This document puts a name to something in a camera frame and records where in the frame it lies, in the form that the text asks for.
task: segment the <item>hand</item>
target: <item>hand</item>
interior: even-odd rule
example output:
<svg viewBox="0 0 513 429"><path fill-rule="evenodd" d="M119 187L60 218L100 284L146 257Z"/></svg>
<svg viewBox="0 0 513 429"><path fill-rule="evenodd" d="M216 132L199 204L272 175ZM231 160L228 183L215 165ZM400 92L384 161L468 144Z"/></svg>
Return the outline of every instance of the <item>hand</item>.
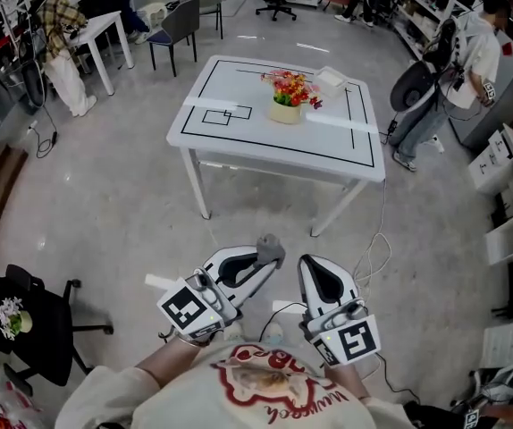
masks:
<svg viewBox="0 0 513 429"><path fill-rule="evenodd" d="M493 101L487 96L486 92L483 92L483 94L478 95L477 100L479 100L479 103L483 106L488 107L493 104Z"/></svg>

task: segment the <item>denim jeans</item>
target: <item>denim jeans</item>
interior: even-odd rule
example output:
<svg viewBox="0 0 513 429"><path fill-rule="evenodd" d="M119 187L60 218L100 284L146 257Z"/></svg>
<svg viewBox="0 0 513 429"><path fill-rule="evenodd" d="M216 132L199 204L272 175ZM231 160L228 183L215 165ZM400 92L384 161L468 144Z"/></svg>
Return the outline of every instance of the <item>denim jeans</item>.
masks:
<svg viewBox="0 0 513 429"><path fill-rule="evenodd" d="M402 161L413 161L419 144L431 139L447 122L448 115L445 110L451 113L456 107L441 92L438 94L437 100L432 96L424 105L407 114L391 135L390 144L398 149Z"/></svg>
<svg viewBox="0 0 513 429"><path fill-rule="evenodd" d="M149 32L146 23L143 22L131 8L131 0L120 0L122 5L122 22L123 27L129 33L133 30L138 32Z"/></svg>

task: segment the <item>gray chair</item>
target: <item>gray chair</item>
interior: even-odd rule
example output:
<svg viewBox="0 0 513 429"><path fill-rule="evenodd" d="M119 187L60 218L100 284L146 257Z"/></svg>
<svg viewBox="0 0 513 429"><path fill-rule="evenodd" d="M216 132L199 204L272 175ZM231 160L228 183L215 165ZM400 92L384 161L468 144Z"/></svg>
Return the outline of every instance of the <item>gray chair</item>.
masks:
<svg viewBox="0 0 513 429"><path fill-rule="evenodd" d="M199 0L188 0L183 2L162 21L162 29L147 39L147 42L149 43L149 51L151 52L151 63L153 64L154 70L156 70L156 59L153 54L153 45L167 46L169 48L169 56L171 57L173 76L177 77L177 71L175 71L175 60L173 58L173 47L184 38L187 39L187 44L189 44L189 35L191 35L191 40L193 42L193 55L195 57L195 62L197 61L195 31L199 29L199 9Z"/></svg>
<svg viewBox="0 0 513 429"><path fill-rule="evenodd" d="M201 1L201 9L200 13L205 14L215 14L215 30L219 30L219 23L221 24L221 39L223 39L223 8L222 2L223 0L200 0Z"/></svg>

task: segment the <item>plaid shirt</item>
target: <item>plaid shirt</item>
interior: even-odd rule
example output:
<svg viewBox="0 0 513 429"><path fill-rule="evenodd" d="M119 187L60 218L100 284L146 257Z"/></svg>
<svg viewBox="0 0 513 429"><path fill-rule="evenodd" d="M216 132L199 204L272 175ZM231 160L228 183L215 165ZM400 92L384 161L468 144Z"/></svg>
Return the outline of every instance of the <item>plaid shirt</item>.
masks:
<svg viewBox="0 0 513 429"><path fill-rule="evenodd" d="M68 0L45 0L38 9L38 17L46 34L46 51L42 54L42 62L50 62L68 47L63 36L64 25L86 24L86 17Z"/></svg>

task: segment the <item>white pants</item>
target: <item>white pants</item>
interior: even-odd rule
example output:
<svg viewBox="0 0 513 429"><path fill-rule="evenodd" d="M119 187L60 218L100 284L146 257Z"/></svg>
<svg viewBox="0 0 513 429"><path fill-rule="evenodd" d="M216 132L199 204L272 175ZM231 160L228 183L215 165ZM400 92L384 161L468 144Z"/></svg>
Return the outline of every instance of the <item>white pants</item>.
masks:
<svg viewBox="0 0 513 429"><path fill-rule="evenodd" d="M70 108L74 116L88 112L88 96L86 87L80 78L71 54L67 49L50 62L44 64L46 76L52 81L56 92Z"/></svg>

